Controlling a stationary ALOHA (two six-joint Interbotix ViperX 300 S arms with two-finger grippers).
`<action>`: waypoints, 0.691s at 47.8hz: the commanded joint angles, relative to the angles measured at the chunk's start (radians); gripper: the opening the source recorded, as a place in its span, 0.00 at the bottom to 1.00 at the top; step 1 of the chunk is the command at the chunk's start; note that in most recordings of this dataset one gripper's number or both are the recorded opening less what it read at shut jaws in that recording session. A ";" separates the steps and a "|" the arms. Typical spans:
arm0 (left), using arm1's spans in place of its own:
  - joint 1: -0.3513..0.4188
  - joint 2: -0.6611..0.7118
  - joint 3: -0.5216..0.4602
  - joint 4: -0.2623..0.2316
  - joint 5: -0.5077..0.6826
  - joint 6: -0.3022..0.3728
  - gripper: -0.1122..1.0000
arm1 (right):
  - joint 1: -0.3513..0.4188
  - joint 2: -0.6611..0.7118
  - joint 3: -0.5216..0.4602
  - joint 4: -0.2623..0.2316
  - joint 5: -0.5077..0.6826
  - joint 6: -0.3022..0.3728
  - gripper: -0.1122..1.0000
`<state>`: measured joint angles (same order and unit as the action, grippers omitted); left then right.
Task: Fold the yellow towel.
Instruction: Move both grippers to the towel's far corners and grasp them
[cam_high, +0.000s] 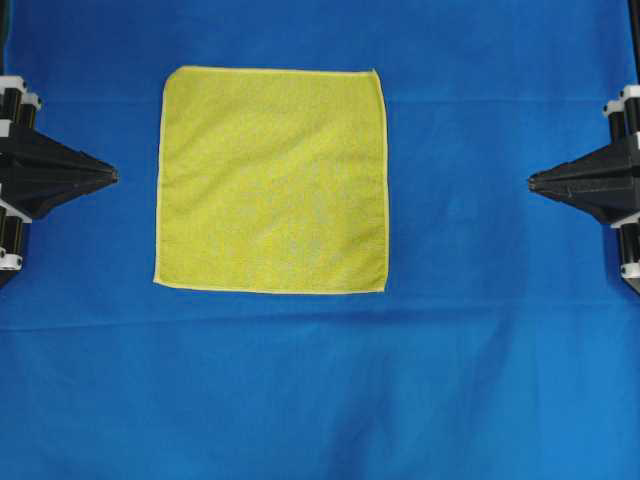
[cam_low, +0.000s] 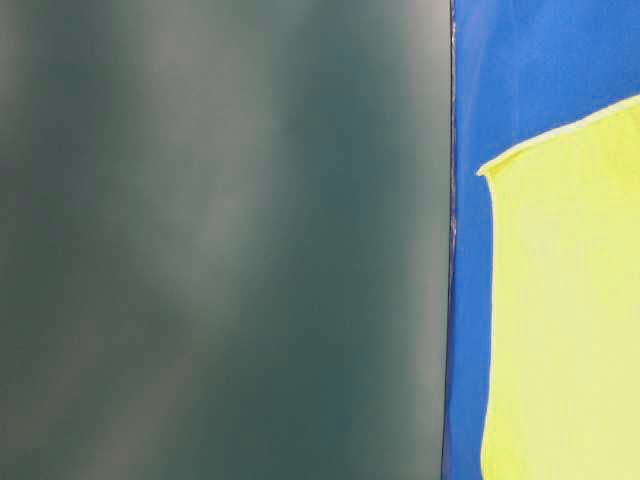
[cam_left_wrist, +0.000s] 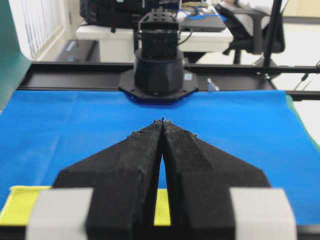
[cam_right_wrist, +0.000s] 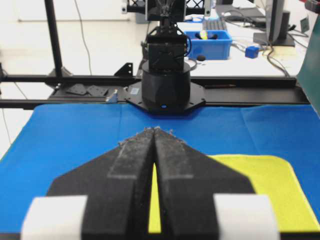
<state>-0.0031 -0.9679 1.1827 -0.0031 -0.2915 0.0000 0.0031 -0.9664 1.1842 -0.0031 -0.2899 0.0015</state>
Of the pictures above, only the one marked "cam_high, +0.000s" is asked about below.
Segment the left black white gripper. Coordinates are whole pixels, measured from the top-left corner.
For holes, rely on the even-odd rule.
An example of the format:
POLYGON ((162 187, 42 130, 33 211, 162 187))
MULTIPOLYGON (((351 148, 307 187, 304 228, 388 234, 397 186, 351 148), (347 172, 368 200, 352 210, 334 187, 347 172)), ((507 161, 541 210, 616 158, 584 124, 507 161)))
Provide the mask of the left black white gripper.
POLYGON ((1 76, 1 167, 17 167, 19 158, 94 172, 1 173, 1 287, 24 266, 33 220, 118 181, 113 166, 30 129, 41 106, 41 99, 28 91, 22 77, 1 76))

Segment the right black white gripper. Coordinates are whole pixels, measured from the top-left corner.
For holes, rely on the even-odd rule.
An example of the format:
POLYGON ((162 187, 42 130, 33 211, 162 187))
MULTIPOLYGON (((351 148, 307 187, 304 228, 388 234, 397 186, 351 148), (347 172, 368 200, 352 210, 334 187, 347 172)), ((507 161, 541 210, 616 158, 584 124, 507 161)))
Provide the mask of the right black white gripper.
POLYGON ((618 100, 604 108, 610 145, 571 162, 529 177, 529 191, 581 210, 617 232, 621 279, 639 293, 639 86, 627 85, 618 100), (571 191, 549 182, 609 179, 627 176, 631 198, 623 191, 571 191))

